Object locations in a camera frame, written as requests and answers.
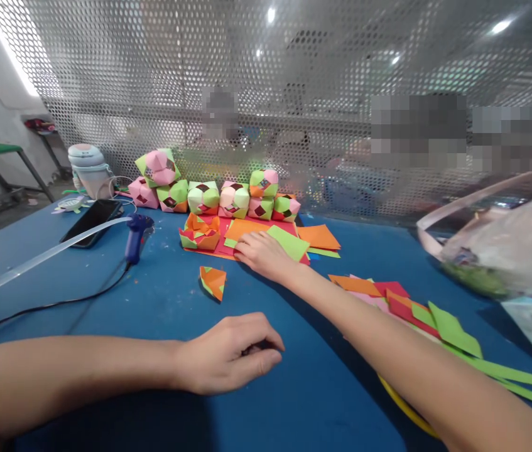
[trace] black cable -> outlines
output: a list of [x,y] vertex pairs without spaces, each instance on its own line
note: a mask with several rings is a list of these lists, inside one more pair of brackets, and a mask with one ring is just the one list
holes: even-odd
[[129,270],[130,267],[131,267],[131,264],[128,263],[126,265],[126,269],[123,270],[123,273],[121,274],[121,276],[119,276],[119,278],[117,278],[117,281],[112,283],[106,289],[101,290],[100,292],[96,292],[93,295],[88,295],[88,296],[83,297],[83,298],[74,298],[74,299],[70,299],[70,300],[57,301],[56,303],[44,304],[43,306],[36,306],[35,308],[24,309],[23,311],[19,311],[16,314],[11,315],[10,317],[3,318],[2,320],[0,320],[0,324],[4,323],[6,321],[12,320],[13,318],[16,318],[18,316],[22,316],[23,314],[29,314],[29,313],[32,313],[32,312],[35,312],[35,311],[42,311],[44,309],[54,308],[55,306],[60,306],[62,304],[77,303],[79,301],[85,301],[85,300],[89,300],[89,299],[92,299],[92,298],[99,297],[100,295],[110,291],[113,287],[117,286],[117,284],[119,284],[121,282],[121,280],[123,279],[123,277],[128,273],[128,270]]

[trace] origami box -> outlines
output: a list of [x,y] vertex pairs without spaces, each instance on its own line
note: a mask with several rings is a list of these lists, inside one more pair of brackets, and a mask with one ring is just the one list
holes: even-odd
[[188,210],[188,181],[186,179],[157,187],[156,191],[162,211],[185,213]]
[[157,192],[142,176],[128,185],[128,191],[138,207],[159,208]]
[[188,188],[188,207],[192,213],[217,215],[220,193],[214,181],[191,182]]
[[272,212],[272,219],[293,223],[297,218],[297,213],[301,204],[295,198],[295,195],[284,195],[279,193],[274,199],[274,211]]
[[169,185],[180,177],[171,149],[155,149],[136,160],[136,166],[149,187]]
[[273,169],[253,171],[249,186],[251,187],[251,196],[255,198],[275,196],[278,192],[278,173]]
[[269,220],[272,218],[272,211],[274,210],[274,198],[265,196],[263,198],[254,198],[249,200],[248,215],[253,218],[260,218],[261,220]]
[[249,184],[224,182],[218,215],[228,218],[244,218],[249,210],[249,198]]
[[220,218],[214,217],[211,223],[207,223],[191,213],[184,230],[178,231],[184,248],[213,251],[220,240]]

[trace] yellow rim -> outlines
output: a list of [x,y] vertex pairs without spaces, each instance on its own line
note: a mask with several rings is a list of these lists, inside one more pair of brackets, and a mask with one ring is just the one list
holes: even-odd
[[389,386],[389,383],[387,383],[385,380],[383,380],[383,377],[379,375],[379,380],[381,380],[381,383],[389,396],[392,398],[392,400],[398,405],[398,407],[408,416],[408,418],[413,421],[416,425],[422,428],[422,430],[426,431],[428,434],[433,436],[434,438],[440,439],[439,436],[437,436],[437,433],[433,428],[429,425],[429,423],[424,420],[419,414],[414,411],[404,399],[396,392],[395,389],[393,389],[391,386]]

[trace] forearm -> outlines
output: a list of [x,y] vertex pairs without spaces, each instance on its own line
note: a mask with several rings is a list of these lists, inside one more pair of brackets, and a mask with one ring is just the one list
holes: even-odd
[[106,336],[0,344],[0,437],[125,392],[175,389],[178,344]]
[[532,409],[499,384],[307,266],[285,283],[327,317],[442,439],[461,450],[532,450]]

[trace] hand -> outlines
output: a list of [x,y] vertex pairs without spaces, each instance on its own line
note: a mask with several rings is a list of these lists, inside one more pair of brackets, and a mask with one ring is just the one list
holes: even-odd
[[[273,348],[260,348],[264,343]],[[226,317],[177,348],[177,386],[201,395],[238,389],[272,370],[284,350],[283,340],[262,313]]]
[[235,256],[251,270],[272,281],[285,285],[290,275],[301,265],[295,262],[271,236],[263,231],[244,234],[236,244]]

